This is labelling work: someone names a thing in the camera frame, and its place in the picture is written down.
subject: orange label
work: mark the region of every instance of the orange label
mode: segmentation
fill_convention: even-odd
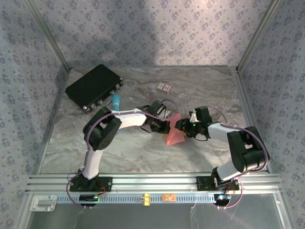
[[[163,194],[162,201],[164,201],[164,202],[176,201],[176,195],[175,194]]]

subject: small box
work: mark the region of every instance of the small box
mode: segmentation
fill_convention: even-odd
[[[171,90],[171,86],[168,84],[164,84],[164,83],[159,83],[157,90],[161,91],[161,92],[165,92],[165,93],[169,93]]]

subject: glass panel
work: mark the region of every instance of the glass panel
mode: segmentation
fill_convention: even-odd
[[[58,204],[53,212],[33,212],[28,229],[281,229],[272,194],[244,195],[231,209],[212,204],[108,204],[84,210]]]

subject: blue cylinder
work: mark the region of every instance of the blue cylinder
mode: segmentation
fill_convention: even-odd
[[[112,109],[114,111],[120,111],[120,97],[118,94],[112,96]]]

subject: yellow clip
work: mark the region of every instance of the yellow clip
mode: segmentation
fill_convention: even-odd
[[[151,205],[151,195],[149,193],[144,193],[144,197],[141,197],[143,201],[143,206],[150,206]]]

